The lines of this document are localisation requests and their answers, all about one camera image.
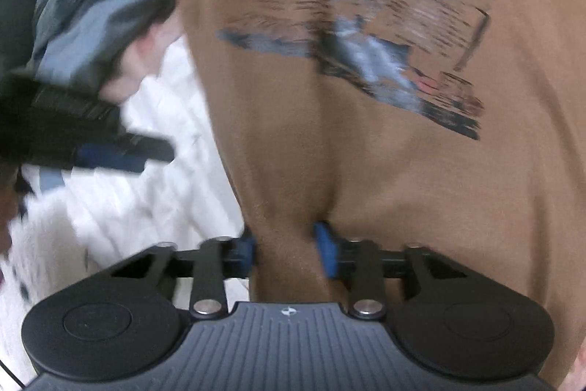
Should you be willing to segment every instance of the gray garment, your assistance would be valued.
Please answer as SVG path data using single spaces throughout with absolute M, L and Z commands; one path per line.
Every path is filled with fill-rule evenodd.
M 124 49 L 174 8 L 175 0 L 38 0 L 37 77 L 97 93 Z

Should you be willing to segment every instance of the ribbed surface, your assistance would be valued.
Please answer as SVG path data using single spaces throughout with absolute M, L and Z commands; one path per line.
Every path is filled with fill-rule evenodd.
M 141 376 L 69 383 L 42 376 L 30 391 L 553 391 L 535 377 L 501 384 L 449 381 L 404 357 L 381 325 L 335 304 L 241 303 L 230 317 L 195 325 L 178 351 Z

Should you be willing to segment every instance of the crumpled white sheet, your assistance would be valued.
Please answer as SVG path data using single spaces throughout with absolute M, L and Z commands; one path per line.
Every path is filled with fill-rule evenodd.
M 6 278 L 0 287 L 0 359 L 24 382 L 34 371 L 20 327 L 34 303 L 152 244 L 171 241 L 192 249 L 242 231 L 184 37 L 167 49 L 160 76 L 147 77 L 122 112 L 129 130 L 169 137 L 176 159 L 149 163 L 139 176 L 74 170 L 65 187 L 30 199 L 28 217 L 12 225 L 14 244 L 8 261 L 0 262 Z M 189 280 L 180 280 L 175 305 L 186 308 L 189 292 Z M 230 306 L 248 300 L 247 281 L 227 281 L 226 293 Z M 0 389 L 17 388 L 0 369 Z

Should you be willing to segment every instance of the graphic print on shirt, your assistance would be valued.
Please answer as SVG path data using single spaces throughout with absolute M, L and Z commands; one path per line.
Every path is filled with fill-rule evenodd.
M 315 58 L 324 75 L 479 139 L 484 107 L 463 74 L 493 0 L 258 0 L 218 35 L 241 48 Z

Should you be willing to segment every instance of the brown fabric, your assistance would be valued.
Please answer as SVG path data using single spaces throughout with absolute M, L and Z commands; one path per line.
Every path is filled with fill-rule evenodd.
M 586 333 L 583 0 L 181 0 L 264 300 L 325 300 L 311 226 L 426 243 Z

